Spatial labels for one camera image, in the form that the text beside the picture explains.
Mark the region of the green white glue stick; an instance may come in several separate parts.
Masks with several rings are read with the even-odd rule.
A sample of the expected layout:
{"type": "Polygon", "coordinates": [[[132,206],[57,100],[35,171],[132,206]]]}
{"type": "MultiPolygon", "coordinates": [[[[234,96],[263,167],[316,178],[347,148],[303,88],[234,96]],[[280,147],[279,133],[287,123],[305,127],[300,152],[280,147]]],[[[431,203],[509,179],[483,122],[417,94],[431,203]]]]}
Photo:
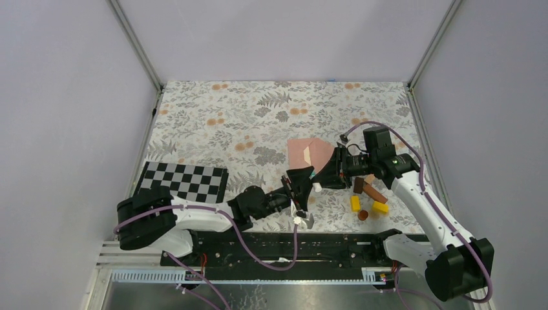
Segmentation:
{"type": "Polygon", "coordinates": [[[310,175],[312,188],[315,192],[321,192],[322,191],[322,186],[319,182],[314,181],[315,176],[316,176],[316,173],[315,173],[315,171],[313,171],[310,175]]]}

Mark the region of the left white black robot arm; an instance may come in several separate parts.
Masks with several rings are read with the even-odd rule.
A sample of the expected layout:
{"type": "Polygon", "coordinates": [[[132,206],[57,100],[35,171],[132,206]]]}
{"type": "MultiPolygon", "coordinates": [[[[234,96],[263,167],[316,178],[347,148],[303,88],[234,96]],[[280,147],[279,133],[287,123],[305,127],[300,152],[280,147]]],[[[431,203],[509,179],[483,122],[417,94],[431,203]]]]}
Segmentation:
{"type": "Polygon", "coordinates": [[[245,231],[253,220],[291,210],[293,223],[305,228],[313,225],[308,214],[311,191],[322,187],[313,182],[313,167],[291,169],[282,176],[282,186],[269,193],[251,186],[232,200],[206,203],[173,196],[166,186],[145,189],[120,202],[117,207],[120,248],[132,251],[151,247],[176,256],[184,265],[200,259],[200,249],[192,235],[196,231],[223,233],[230,229],[245,231]]]}

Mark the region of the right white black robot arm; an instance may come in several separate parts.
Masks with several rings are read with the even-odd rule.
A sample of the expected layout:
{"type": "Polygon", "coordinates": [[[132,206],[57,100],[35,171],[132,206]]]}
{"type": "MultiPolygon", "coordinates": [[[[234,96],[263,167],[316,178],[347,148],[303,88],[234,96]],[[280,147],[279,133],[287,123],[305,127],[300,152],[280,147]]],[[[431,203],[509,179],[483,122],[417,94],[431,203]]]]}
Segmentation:
{"type": "Polygon", "coordinates": [[[466,230],[426,185],[424,162],[413,147],[409,153],[397,154],[392,136],[400,135],[382,123],[369,121],[369,125],[363,131],[365,154],[351,155],[345,147],[349,134],[358,128],[353,126],[341,134],[341,144],[312,182],[324,189],[345,189],[353,177],[374,175],[407,206],[430,247],[385,231],[370,249],[373,262],[386,266],[395,260],[411,268],[425,278],[438,300],[462,296],[474,303],[488,302],[493,293],[493,245],[466,230]]]}

